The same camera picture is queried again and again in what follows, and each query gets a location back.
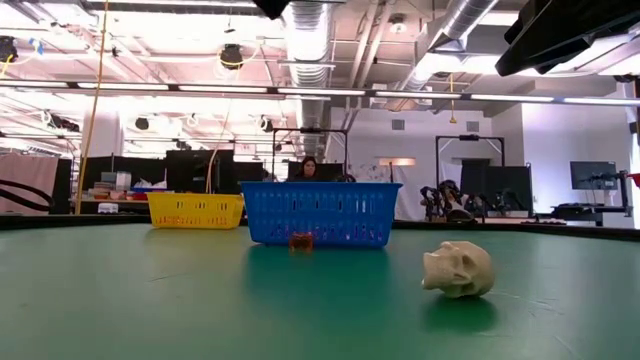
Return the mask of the stacked storage boxes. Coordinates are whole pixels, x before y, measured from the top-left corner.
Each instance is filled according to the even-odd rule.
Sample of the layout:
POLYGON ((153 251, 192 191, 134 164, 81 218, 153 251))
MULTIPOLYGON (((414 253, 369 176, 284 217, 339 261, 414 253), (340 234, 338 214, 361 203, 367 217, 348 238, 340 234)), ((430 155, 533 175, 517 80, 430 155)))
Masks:
POLYGON ((166 192, 166 182, 151 183, 140 178, 133 182, 129 172, 102 172, 100 179, 89 187, 84 196, 90 200, 146 201, 151 192, 166 192))

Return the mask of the long ceiling light bar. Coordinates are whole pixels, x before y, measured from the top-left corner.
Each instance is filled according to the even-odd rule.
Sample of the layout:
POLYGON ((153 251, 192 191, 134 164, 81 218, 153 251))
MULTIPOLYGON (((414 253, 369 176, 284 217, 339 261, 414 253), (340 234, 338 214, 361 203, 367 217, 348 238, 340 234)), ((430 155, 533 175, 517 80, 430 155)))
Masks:
POLYGON ((305 100, 326 100, 333 97, 445 100, 470 102, 504 102, 531 104, 561 104, 586 106, 640 107, 638 98, 560 97, 540 95, 499 95, 460 92, 411 92, 374 89, 302 88, 242 85, 189 85, 157 83, 65 82, 38 80, 0 80, 1 89, 21 91, 62 91, 69 93, 100 90, 115 95, 168 95, 168 96, 222 96, 222 97, 286 97, 298 96, 305 100))

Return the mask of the black cabinet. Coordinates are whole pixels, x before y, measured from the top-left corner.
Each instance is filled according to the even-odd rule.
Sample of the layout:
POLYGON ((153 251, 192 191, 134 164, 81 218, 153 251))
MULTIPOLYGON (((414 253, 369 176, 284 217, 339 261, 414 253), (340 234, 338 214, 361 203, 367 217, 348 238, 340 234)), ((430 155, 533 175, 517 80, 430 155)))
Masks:
POLYGON ((487 160, 464 160, 460 190, 484 195, 496 206, 504 199, 510 210, 533 210, 531 169, 527 166, 491 166, 487 160))

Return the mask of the dark wall monitor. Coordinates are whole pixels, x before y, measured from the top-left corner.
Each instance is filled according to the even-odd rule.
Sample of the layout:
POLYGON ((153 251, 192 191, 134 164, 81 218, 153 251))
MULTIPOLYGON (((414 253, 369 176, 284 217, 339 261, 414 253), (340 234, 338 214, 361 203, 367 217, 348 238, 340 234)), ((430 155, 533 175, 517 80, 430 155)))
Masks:
POLYGON ((616 163, 612 161, 571 161, 573 190, 617 190, 616 163))

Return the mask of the orange translucent pumpkin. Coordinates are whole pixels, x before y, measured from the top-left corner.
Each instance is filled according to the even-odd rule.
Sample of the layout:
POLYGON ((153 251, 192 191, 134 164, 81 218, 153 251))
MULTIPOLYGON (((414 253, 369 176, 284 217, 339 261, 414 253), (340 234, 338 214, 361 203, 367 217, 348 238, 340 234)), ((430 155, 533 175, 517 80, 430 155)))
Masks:
POLYGON ((293 233, 288 241, 288 248, 291 253, 305 252, 311 253, 314 247, 314 235, 311 232, 293 233))

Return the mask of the beige plastic skull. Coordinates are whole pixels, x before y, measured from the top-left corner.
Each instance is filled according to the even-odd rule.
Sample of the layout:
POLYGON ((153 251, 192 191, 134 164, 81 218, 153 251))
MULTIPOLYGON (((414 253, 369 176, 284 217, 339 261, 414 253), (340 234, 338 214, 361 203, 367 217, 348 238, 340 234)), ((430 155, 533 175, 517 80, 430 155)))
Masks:
POLYGON ((469 241, 445 241, 422 258, 425 290, 438 289, 448 298, 480 297, 495 283, 490 254, 469 241))

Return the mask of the green table mat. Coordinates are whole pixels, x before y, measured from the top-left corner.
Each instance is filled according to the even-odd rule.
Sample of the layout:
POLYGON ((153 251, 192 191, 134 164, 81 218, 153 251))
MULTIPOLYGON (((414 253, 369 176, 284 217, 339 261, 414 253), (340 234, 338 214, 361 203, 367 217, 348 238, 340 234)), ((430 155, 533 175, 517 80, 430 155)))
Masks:
POLYGON ((640 360, 640 243, 395 230, 381 250, 146 224, 0 231, 0 360, 640 360), (486 250, 493 288, 425 290, 486 250))

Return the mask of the yellow plastic basket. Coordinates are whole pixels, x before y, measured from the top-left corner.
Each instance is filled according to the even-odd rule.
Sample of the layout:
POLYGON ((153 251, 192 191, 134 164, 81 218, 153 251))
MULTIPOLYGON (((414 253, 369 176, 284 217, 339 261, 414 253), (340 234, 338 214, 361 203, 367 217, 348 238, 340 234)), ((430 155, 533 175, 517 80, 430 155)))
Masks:
POLYGON ((150 192, 147 199, 157 228, 234 229, 244 208, 241 195, 150 192))

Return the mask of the black metal frame stand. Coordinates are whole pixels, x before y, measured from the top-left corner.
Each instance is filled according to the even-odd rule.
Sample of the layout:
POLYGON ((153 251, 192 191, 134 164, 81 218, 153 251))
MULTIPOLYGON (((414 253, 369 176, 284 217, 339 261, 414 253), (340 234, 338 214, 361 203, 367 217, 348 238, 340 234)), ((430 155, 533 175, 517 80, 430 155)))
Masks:
MULTIPOLYGON (((444 149, 451 143, 453 140, 463 141, 463 142, 479 142, 480 140, 486 141, 490 146, 492 146, 501 156, 500 165, 505 165, 505 154, 504 151, 504 139, 502 137, 483 137, 475 134, 469 135, 459 135, 459 136, 436 136, 435 137, 435 162, 436 162, 436 185, 438 185, 444 181, 445 179, 441 179, 441 164, 440 164, 440 156, 444 149)), ((482 203, 481 210, 481 219, 484 220, 487 213, 487 207, 489 205, 489 200, 484 195, 468 195, 466 203, 475 204, 475 200, 479 199, 482 203)), ((438 221, 444 221, 448 223, 444 217, 440 194, 436 188, 435 190, 435 208, 438 211, 438 221)))

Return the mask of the silver ventilation duct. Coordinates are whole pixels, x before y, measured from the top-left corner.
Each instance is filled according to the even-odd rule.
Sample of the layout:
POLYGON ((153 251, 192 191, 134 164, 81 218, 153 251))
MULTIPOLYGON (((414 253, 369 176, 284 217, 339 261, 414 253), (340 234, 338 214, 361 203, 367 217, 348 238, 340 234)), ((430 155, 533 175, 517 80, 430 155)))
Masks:
POLYGON ((442 16, 423 26, 414 46, 414 65, 395 90, 420 91, 433 75, 446 72, 447 66, 459 64, 469 34, 498 2, 450 0, 442 16))
MULTIPOLYGON (((292 86, 325 88, 329 68, 322 63, 329 59, 333 5, 321 2, 291 1, 282 18, 287 42, 287 59, 292 86)), ((296 120, 299 128, 321 128, 325 101, 297 100, 296 120)), ((318 157, 324 152, 323 140, 317 135, 302 135, 305 156, 318 157)))

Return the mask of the dark work desk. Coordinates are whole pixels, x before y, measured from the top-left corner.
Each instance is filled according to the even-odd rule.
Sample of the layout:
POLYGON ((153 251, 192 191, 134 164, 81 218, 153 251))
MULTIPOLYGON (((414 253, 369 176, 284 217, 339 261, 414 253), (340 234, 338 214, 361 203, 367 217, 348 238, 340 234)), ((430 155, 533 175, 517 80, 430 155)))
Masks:
POLYGON ((536 212, 536 219, 559 219, 567 222, 592 222, 596 227, 604 226, 604 215, 607 213, 632 216, 632 206, 608 206, 603 204, 566 203, 554 206, 550 213, 536 212))

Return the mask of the blue plastic basket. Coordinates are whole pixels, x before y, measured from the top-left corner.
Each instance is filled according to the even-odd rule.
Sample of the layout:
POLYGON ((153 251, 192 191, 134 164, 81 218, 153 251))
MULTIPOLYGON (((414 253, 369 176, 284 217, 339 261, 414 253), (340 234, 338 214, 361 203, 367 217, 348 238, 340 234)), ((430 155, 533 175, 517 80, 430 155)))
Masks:
POLYGON ((243 182, 254 242, 286 245, 311 234, 316 247, 382 248, 394 221, 400 183, 243 182))

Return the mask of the pink partition panel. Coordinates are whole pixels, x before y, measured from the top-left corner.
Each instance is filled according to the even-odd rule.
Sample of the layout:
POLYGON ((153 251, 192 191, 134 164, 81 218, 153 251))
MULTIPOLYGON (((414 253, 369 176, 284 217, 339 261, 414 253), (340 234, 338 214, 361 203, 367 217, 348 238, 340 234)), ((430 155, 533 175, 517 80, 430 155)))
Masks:
MULTIPOLYGON (((58 158, 27 156, 17 153, 0 155, 0 180, 8 180, 31 186, 52 195, 58 158)), ((24 215, 45 215, 47 211, 29 209, 0 197, 0 213, 22 213, 24 215)))

